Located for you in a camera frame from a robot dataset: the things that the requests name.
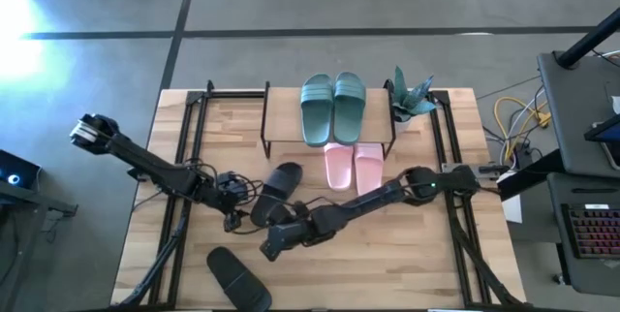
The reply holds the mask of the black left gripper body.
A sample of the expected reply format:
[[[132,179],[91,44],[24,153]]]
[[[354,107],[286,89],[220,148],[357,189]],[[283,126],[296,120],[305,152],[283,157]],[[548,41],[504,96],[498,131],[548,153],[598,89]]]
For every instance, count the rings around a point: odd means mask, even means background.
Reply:
[[[250,198],[249,182],[235,172],[219,173],[215,178],[215,198],[212,207],[219,211],[234,211]]]

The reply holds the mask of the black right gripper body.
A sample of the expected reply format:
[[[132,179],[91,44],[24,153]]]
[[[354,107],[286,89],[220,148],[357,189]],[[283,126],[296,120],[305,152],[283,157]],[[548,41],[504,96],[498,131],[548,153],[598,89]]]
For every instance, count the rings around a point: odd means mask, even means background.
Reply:
[[[282,251],[290,250],[311,237],[313,230],[306,222],[293,222],[270,227],[266,240],[261,244],[260,251],[274,262]]]

